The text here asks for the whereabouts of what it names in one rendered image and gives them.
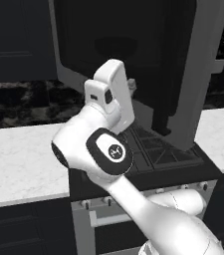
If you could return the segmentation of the dark wall cupboard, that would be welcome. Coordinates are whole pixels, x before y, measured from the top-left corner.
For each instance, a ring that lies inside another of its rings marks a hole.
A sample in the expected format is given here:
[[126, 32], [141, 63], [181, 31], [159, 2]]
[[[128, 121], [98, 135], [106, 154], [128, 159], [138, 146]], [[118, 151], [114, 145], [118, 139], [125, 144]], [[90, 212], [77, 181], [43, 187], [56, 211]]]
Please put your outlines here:
[[0, 83], [56, 77], [49, 0], [0, 0]]

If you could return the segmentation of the grey oven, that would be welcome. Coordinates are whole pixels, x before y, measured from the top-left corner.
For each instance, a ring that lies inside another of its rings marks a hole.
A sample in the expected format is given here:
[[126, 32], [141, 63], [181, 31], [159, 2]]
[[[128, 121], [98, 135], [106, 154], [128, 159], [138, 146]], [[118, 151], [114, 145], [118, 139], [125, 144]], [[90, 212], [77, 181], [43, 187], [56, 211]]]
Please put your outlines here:
[[224, 255], [220, 241], [198, 218], [206, 201], [197, 190], [140, 191], [124, 176], [95, 183], [109, 195], [72, 203], [78, 255], [97, 255], [97, 228], [128, 222], [147, 239], [138, 255]]

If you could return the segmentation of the black hob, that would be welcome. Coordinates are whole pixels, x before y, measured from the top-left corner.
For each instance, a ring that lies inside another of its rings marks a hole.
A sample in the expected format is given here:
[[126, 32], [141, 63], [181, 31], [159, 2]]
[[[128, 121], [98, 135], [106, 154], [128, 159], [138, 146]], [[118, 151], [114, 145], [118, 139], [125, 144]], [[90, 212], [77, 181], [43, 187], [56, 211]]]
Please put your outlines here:
[[[210, 199], [221, 171], [196, 143], [190, 150], [182, 151], [137, 122], [120, 136], [133, 152], [133, 164], [125, 176], [138, 190], [177, 189], [188, 184], [206, 201]], [[208, 182], [206, 191], [198, 187], [201, 181]]]

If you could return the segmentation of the grey microwave door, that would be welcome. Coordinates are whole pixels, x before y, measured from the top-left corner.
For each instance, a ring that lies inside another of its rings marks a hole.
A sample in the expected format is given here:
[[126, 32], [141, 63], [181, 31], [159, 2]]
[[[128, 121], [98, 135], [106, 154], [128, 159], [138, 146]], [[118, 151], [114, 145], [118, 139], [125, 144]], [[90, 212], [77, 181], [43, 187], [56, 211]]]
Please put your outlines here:
[[224, 28], [224, 0], [171, 0], [155, 110], [168, 115], [163, 139], [193, 147]]

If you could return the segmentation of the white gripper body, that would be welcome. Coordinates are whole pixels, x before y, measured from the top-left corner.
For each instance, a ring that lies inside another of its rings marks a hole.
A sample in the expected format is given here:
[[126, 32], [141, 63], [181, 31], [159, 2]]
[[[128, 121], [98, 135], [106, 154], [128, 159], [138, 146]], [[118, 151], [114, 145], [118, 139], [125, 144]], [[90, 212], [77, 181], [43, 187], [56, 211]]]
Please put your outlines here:
[[131, 95], [123, 61], [107, 60], [94, 74], [94, 79], [107, 84], [112, 89], [112, 95], [120, 106], [120, 120], [112, 127], [116, 134], [127, 129], [134, 121]]

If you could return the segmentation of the oven door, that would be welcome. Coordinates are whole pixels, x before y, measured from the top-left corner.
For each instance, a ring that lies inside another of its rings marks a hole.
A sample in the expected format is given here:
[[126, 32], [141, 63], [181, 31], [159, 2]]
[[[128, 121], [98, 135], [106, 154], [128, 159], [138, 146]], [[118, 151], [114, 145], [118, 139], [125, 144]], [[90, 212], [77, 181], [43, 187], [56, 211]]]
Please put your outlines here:
[[126, 214], [124, 210], [115, 201], [107, 206], [103, 203], [103, 197], [90, 201], [89, 210], [81, 205], [82, 200], [72, 202], [78, 255], [137, 255], [146, 237], [132, 220], [96, 228], [90, 223], [90, 211], [101, 215], [118, 215]]

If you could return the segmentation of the dark base cupboard run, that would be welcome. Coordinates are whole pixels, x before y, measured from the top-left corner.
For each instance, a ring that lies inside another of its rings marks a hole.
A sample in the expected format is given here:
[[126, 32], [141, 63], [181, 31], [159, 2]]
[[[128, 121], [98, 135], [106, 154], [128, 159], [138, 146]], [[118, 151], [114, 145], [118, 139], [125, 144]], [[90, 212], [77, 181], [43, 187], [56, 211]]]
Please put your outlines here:
[[77, 255], [70, 199], [0, 207], [0, 255]]

